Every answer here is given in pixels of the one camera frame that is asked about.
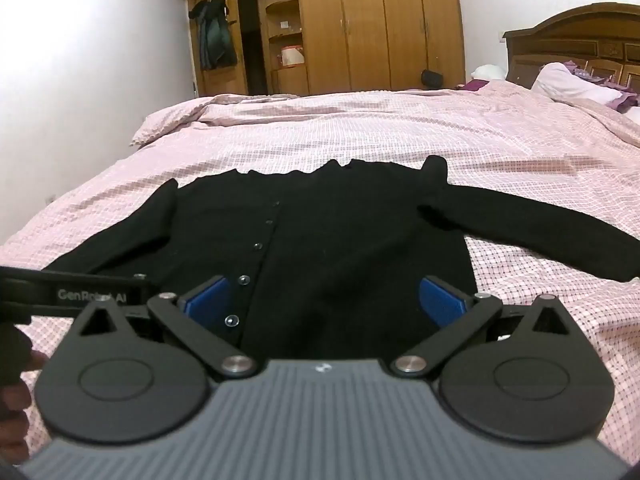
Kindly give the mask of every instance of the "blue gripper pad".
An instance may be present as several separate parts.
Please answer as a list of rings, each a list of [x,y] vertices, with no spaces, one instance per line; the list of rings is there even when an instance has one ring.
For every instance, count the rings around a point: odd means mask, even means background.
[[[209,328],[228,309],[231,286],[222,276],[190,290],[178,299],[178,307],[196,323]]]
[[[471,304],[470,296],[432,276],[422,279],[419,295],[422,310],[440,328],[464,316]]]

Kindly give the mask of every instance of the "finger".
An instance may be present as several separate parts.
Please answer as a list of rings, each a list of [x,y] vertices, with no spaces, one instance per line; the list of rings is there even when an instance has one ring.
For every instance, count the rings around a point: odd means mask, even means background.
[[[13,465],[21,464],[29,459],[29,447],[25,441],[0,447],[0,455]]]
[[[0,422],[0,447],[20,442],[29,431],[29,419],[24,412],[18,412],[12,418]]]
[[[29,387],[20,381],[18,384],[0,388],[0,400],[10,412],[20,412],[31,406],[31,392]]]
[[[31,351],[31,359],[24,368],[25,372],[32,372],[34,370],[42,370],[42,367],[47,363],[49,357],[43,352],[37,350]]]

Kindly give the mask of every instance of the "pink checkered bedsheet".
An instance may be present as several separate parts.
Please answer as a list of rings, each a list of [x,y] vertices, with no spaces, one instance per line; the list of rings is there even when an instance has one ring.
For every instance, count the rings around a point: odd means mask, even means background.
[[[428,155],[442,155],[454,184],[569,207],[640,238],[640,127],[596,103],[554,102],[507,82],[479,92],[201,98],[149,116],[134,143],[144,146],[7,241],[0,264],[46,266],[127,217],[172,177],[184,186],[233,168],[313,171],[332,158],[419,168]],[[615,380],[600,438],[626,460],[640,460],[640,280],[609,282],[520,248],[467,243],[479,290],[524,304],[542,292],[560,296]],[[35,318],[24,330],[52,353],[69,324]],[[30,419],[35,450],[47,435],[37,410]]]

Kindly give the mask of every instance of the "white pillow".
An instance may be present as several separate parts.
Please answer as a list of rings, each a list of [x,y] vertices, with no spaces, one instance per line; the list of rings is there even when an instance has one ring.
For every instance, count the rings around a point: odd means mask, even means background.
[[[531,91],[552,99],[591,99],[601,105],[622,97],[622,92],[580,79],[562,63],[549,63],[538,75]]]
[[[482,79],[483,81],[491,81],[494,79],[504,81],[507,79],[507,73],[497,65],[482,65],[476,68],[476,71],[472,73],[471,77],[473,79]]]
[[[624,116],[640,126],[640,106],[632,106],[624,113]]]

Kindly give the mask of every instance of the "black cardigan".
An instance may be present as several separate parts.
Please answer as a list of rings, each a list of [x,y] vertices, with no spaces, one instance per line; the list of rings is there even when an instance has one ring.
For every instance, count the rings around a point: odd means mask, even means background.
[[[476,292],[464,234],[602,278],[639,275],[636,238],[569,209],[451,186],[438,156],[421,170],[332,160],[313,173],[169,180],[48,269],[143,273],[177,294],[222,274],[232,304],[211,329],[248,355],[391,360],[436,330],[418,301],[422,277]]]

